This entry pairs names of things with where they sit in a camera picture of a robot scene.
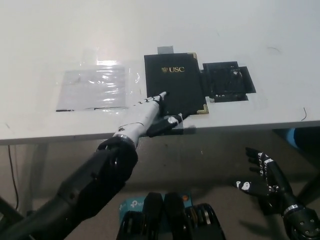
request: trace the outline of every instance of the black cable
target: black cable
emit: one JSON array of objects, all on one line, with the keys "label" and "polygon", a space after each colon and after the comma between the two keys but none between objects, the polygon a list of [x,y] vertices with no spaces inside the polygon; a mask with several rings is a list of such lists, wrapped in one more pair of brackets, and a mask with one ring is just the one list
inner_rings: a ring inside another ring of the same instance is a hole
[{"label": "black cable", "polygon": [[18,210],[18,207],[19,207],[19,194],[18,194],[18,189],[17,189],[17,185],[16,185],[16,180],[15,180],[14,166],[13,166],[13,164],[12,164],[12,157],[11,157],[10,145],[8,145],[8,154],[9,154],[9,161],[10,161],[12,182],[13,182],[14,191],[15,191],[15,198],[16,198],[15,210]]}]

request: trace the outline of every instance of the robotic hand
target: robotic hand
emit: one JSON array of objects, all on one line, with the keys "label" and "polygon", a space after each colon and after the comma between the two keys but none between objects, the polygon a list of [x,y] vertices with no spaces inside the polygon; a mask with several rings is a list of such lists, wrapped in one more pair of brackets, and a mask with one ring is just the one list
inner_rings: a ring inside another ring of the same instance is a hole
[{"label": "robotic hand", "polygon": [[265,215],[280,214],[286,234],[291,240],[320,240],[320,221],[317,213],[303,205],[278,164],[262,151],[246,148],[249,162],[257,167],[262,182],[236,181],[234,186],[242,192],[257,197]]},{"label": "robotic hand", "polygon": [[188,115],[165,118],[166,92],[130,107],[113,137],[69,176],[56,196],[35,213],[0,233],[0,240],[63,240],[82,221],[95,216],[126,184],[138,161],[142,136],[154,137],[174,128]]}]

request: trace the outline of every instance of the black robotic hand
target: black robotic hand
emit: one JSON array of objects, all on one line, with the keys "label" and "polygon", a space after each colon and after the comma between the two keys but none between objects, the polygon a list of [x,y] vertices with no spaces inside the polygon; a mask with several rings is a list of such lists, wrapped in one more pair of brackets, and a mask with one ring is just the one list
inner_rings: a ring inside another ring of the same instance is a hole
[{"label": "black robotic hand", "polygon": [[293,194],[292,188],[278,164],[262,151],[246,148],[250,171],[261,175],[261,182],[236,181],[234,186],[257,197],[265,215],[280,214],[286,234],[291,240],[320,240],[317,213],[305,207]]}]

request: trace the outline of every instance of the plastic sheet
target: plastic sheet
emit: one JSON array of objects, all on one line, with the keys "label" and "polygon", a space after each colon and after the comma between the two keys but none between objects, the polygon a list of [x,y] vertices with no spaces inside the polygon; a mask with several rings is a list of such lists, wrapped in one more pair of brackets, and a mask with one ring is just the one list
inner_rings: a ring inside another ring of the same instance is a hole
[{"label": "plastic sheet", "polygon": [[108,112],[127,109],[142,97],[139,67],[141,63],[137,64],[137,61],[103,60],[66,71],[56,110]]}]

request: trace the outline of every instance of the tabletop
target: tabletop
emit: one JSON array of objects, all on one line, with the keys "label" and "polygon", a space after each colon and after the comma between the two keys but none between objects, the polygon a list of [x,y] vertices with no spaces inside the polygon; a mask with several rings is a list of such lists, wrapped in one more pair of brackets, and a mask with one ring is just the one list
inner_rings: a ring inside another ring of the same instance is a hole
[{"label": "tabletop", "polygon": [[2,0],[0,144],[103,139],[124,110],[55,112],[66,71],[86,61],[134,63],[146,96],[144,55],[196,52],[202,63],[247,66],[248,101],[210,103],[185,132],[320,125],[317,0]]}]

